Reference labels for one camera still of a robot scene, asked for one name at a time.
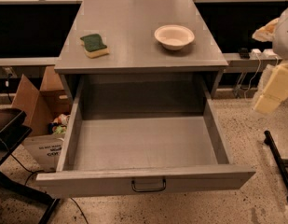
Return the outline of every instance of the black panel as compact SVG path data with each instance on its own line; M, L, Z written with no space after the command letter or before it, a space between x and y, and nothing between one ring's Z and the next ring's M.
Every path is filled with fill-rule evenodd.
M79 7L0 5L0 58L58 57Z
M252 39L256 29L278 18L288 2L196 3L220 50L238 52L240 48L271 49L271 42Z

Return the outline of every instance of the cardboard box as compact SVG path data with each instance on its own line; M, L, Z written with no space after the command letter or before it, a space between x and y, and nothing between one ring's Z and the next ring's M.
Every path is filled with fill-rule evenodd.
M47 172L55 170L62 149L60 138L64 138L64 134L48 134L48 126L60 114L71 111L68 99L63 99L64 94L59 75L53 66L48 66L40 90L22 75L12 103L12 107L26 113L23 124L32 128L23 142L24 147Z

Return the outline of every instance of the speckled floor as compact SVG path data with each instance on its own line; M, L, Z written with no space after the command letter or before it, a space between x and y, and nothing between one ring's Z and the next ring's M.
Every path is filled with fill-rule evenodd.
M105 223L288 223L287 191L269 147L270 130L283 158L288 158L288 100L269 116L255 114L251 99L213 101L225 138L237 164L249 164L256 174L239 190L76 198L90 224ZM30 170L37 163L20 146L14 155ZM12 158L0 168L24 183L29 175ZM45 206L0 190L0 223L37 223ZM61 200L49 223L86 223L70 199Z

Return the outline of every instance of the drawer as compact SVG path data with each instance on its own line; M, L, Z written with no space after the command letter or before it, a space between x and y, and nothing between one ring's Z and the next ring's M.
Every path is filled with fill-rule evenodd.
M239 189L253 174L231 163L199 74L83 75L53 197Z

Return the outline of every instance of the power outlet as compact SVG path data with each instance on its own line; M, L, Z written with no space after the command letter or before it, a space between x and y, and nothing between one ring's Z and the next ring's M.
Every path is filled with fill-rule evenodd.
M13 77L13 78L17 78L17 75L15 73L15 71L13 70L12 67L7 66L7 67L2 67L2 69L5 71L5 73L7 74L7 76Z

